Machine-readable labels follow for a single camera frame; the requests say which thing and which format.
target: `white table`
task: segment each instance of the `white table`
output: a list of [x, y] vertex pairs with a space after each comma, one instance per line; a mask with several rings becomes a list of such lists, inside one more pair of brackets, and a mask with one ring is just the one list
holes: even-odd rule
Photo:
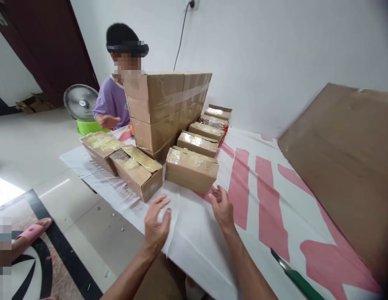
[[[111, 134], [125, 144], [135, 144], [128, 128]], [[83, 146], [60, 158], [144, 233], [148, 205], [121, 178], [98, 166]], [[275, 139], [229, 128], [217, 158], [220, 169], [214, 186], [229, 190], [240, 237], [279, 299], [304, 296], [284, 274], [269, 247], [325, 299], [361, 299], [378, 291]], [[161, 193], [172, 199], [168, 205], [172, 209], [171, 230], [162, 251], [215, 299], [238, 299], [229, 251], [207, 197], [169, 181], [164, 181], [154, 197]]]

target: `hand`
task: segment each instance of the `hand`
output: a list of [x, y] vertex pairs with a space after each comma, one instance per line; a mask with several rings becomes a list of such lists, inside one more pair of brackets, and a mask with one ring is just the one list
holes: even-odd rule
[[116, 127], [120, 122], [119, 117], [112, 117], [111, 115], [104, 115], [99, 120], [98, 123], [102, 128], [114, 128]]
[[170, 208], [166, 210], [163, 222], [158, 222], [159, 211], [170, 202], [170, 199], [165, 200], [166, 196], [166, 194], [162, 194], [152, 200], [145, 216], [145, 246], [154, 251], [155, 255], [160, 253], [169, 234]]
[[212, 187], [212, 194], [209, 194], [212, 201], [212, 209], [216, 221], [220, 228], [225, 233], [229, 230], [235, 230], [233, 219], [233, 205], [229, 200], [229, 196], [224, 188], [218, 185], [218, 188]]

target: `slipper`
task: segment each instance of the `slipper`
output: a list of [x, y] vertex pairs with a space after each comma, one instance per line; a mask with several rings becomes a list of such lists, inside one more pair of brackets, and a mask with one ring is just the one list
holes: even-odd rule
[[[46, 226], [42, 226], [37, 224], [40, 221], [49, 221], [49, 223]], [[25, 252], [28, 247], [36, 240], [38, 239], [47, 229], [51, 226], [53, 220], [51, 218], [43, 218], [40, 221], [37, 221], [36, 223], [32, 224], [29, 228], [27, 228], [25, 231], [23, 231], [15, 240], [18, 240], [19, 238], [25, 238], [27, 240], [27, 243], [23, 247], [23, 251], [21, 253]]]

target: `power cord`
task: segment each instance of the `power cord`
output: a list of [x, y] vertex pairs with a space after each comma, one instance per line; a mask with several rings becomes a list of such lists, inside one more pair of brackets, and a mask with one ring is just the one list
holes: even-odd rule
[[184, 14], [183, 28], [181, 29], [181, 36], [180, 36], [179, 50], [177, 50], [177, 55], [176, 55], [176, 60], [174, 61], [173, 71], [174, 71], [174, 69], [176, 68], [177, 57], [179, 56], [179, 52], [180, 52], [180, 46], [181, 46], [181, 40], [182, 40], [182, 38], [183, 38], [184, 23], [186, 22], [187, 10], [188, 10], [189, 6], [190, 6], [191, 8], [194, 8], [194, 5], [195, 5], [195, 1], [194, 1], [194, 0], [191, 0], [191, 1], [189, 1], [189, 2], [187, 3], [187, 6], [186, 6], [186, 13]]

